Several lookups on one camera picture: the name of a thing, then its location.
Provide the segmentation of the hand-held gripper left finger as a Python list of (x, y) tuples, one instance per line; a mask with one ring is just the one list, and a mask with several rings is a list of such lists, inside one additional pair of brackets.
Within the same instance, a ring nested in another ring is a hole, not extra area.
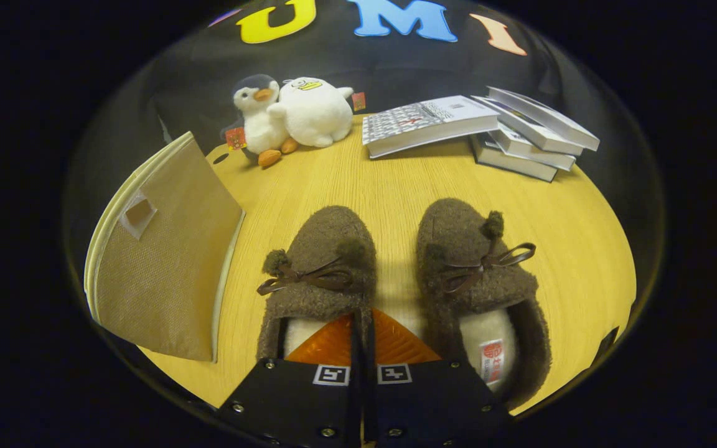
[(346, 315), (347, 366), (262, 358), (217, 410), (261, 447), (362, 446), (365, 383), (359, 313)]

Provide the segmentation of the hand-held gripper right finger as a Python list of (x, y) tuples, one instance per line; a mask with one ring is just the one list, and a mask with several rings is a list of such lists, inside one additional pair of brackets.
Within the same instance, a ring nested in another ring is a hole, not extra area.
[(376, 447), (493, 447), (512, 422), (468, 362), (435, 354), (378, 309), (366, 364), (366, 440)]

